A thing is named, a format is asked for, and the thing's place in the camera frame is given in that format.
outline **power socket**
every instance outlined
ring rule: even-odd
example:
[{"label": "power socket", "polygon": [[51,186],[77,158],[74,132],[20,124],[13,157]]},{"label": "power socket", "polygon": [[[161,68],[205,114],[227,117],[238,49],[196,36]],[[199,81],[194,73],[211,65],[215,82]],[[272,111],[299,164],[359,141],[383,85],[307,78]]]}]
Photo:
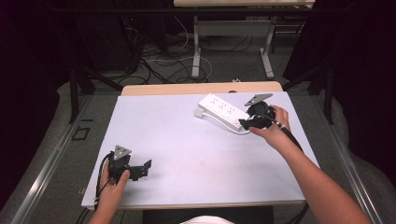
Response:
[{"label": "power socket", "polygon": [[247,119],[249,117],[246,112],[222,100],[213,93],[209,93],[204,99],[202,99],[198,103],[198,106],[207,114],[221,120],[224,124],[237,132],[242,127],[239,120]]}]

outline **white table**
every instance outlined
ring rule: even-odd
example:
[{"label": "white table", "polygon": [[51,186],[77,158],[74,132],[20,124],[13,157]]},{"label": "white table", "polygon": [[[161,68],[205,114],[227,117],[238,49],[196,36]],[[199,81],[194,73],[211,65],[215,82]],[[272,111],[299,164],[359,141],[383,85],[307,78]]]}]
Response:
[{"label": "white table", "polygon": [[[313,5],[315,0],[175,0],[176,7],[278,7]],[[194,59],[192,77],[199,76],[201,49],[200,35],[255,35],[266,36],[264,48],[260,49],[265,75],[274,79],[274,73],[268,59],[268,50],[276,25],[276,17],[270,21],[198,21],[194,17]]]},{"label": "white table", "polygon": [[[147,177],[127,184],[122,209],[303,202],[304,195],[289,166],[262,138],[252,133],[237,135],[210,118],[198,119],[193,115],[198,102],[209,91],[243,110],[247,110],[244,104],[255,93],[271,92],[274,96],[266,102],[290,112],[294,135],[304,153],[318,165],[288,94],[279,89],[276,82],[125,88],[115,106],[81,205],[93,208],[100,162],[115,145],[132,150],[130,165],[152,160]],[[220,93],[227,91],[238,93]]]}]

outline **black curtain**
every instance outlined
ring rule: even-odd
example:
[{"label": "black curtain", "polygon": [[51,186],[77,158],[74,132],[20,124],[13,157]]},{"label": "black curtain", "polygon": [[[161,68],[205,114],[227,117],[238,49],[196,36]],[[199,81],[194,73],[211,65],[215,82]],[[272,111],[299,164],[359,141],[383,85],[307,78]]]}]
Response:
[{"label": "black curtain", "polygon": [[35,0],[0,3],[0,208],[40,146],[59,102],[57,89],[68,81],[51,22]]},{"label": "black curtain", "polygon": [[[334,97],[344,109],[349,148],[396,186],[396,21],[394,1],[317,0],[315,8],[344,8],[341,17],[309,18],[284,77],[294,80],[335,50]],[[339,36],[341,45],[334,45]],[[308,78],[313,82],[320,76]]]}]

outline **desk leg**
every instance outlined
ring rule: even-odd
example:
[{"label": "desk leg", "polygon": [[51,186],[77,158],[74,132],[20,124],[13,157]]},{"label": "desk leg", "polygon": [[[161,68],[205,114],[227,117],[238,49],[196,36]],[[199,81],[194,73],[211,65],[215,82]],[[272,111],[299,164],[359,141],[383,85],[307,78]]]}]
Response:
[{"label": "desk leg", "polygon": [[199,48],[198,18],[194,16],[194,59],[192,61],[192,78],[198,78],[201,61],[201,49]]},{"label": "desk leg", "polygon": [[268,79],[274,79],[274,72],[272,70],[270,60],[268,58],[268,51],[271,48],[271,41],[274,35],[276,25],[276,17],[271,18],[270,27],[268,28],[268,34],[265,40],[264,49],[260,49],[260,55],[262,56],[262,64],[264,65],[265,75]]}]

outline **power strip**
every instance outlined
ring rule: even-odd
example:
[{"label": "power strip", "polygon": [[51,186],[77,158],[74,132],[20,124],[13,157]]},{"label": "power strip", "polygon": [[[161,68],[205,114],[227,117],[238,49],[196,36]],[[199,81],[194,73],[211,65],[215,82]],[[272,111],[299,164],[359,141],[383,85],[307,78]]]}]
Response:
[{"label": "power strip", "polygon": [[209,93],[204,99],[202,99],[198,103],[198,106],[207,114],[219,119],[225,125],[237,132],[242,127],[239,120],[247,119],[249,117],[246,112],[227,103],[213,93]]}]

